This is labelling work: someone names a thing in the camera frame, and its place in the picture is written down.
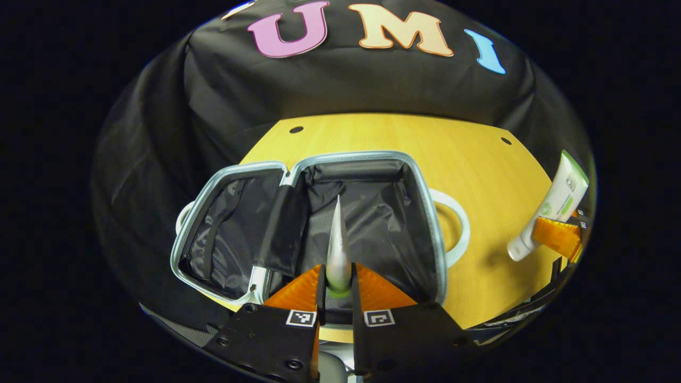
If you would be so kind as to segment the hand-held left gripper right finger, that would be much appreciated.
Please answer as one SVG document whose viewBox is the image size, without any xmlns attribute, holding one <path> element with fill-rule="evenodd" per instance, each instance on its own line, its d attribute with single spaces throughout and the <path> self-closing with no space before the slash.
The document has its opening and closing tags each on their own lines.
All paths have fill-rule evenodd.
<svg viewBox="0 0 681 383">
<path fill-rule="evenodd" d="M 364 382 L 456 380 L 479 347 L 436 302 L 416 303 L 377 272 L 352 266 L 354 373 Z"/>
</svg>

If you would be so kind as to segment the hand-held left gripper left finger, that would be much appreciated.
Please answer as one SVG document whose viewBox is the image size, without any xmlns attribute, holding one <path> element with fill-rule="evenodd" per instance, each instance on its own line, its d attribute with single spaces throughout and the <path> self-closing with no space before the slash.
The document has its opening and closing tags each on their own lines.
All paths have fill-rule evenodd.
<svg viewBox="0 0 681 383">
<path fill-rule="evenodd" d="M 204 351 L 266 382 L 318 381 L 325 298 L 325 267 L 319 264 L 264 303 L 243 305 Z"/>
</svg>

